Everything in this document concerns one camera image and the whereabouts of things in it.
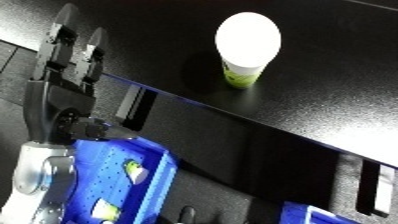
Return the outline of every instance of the black tabletop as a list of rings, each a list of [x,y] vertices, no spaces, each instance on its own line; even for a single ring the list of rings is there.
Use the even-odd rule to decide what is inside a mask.
[[[0,1],[0,39],[37,50],[66,2]],[[398,166],[398,12],[391,5],[337,0],[71,2],[82,12],[77,53],[96,26],[110,33],[106,73]],[[243,91],[223,81],[214,44],[222,21],[242,11],[268,16],[282,34],[279,55]]]

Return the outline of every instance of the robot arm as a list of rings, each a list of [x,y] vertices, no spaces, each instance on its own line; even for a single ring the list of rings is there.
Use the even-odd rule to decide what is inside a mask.
[[[94,84],[102,73],[108,43],[104,29],[93,33],[76,65],[75,79],[68,81],[62,77],[77,38],[77,14],[74,5],[65,5],[37,54],[24,101],[30,141],[21,147],[13,190],[2,208],[0,223],[60,223],[75,181],[75,140],[136,136],[129,129],[89,117],[96,100]]]

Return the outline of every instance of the blue container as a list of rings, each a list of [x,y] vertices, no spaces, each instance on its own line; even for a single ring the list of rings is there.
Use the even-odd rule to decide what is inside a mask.
[[[177,171],[177,160],[162,146],[143,138],[131,141],[78,141],[77,183],[66,206],[62,223],[99,224],[91,217],[98,199],[120,208],[115,223],[156,223],[163,201]],[[134,185],[125,172],[134,160],[149,170],[141,184]]]
[[[320,208],[285,202],[279,224],[358,224]]]

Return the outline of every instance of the blue plastic bin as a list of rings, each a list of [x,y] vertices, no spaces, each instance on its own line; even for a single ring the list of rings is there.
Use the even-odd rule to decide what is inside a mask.
[[[62,223],[99,224],[91,217],[98,199],[121,209],[115,223],[153,224],[177,171],[177,159],[162,146],[143,138],[131,141],[78,141],[77,183]],[[128,160],[140,163],[149,174],[134,185],[124,170]]]
[[[320,208],[285,202],[280,224],[358,224]]]

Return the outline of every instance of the white paper cup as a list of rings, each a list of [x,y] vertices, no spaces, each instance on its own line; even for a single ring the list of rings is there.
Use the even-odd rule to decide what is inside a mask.
[[[148,177],[149,171],[134,160],[125,163],[124,170],[134,185],[141,184]]]
[[[215,42],[227,82],[237,88],[247,88],[278,54],[281,34],[269,18],[242,12],[220,25]]]
[[[120,216],[120,209],[100,198],[97,203],[95,203],[91,211],[91,216],[96,219],[114,222]]]

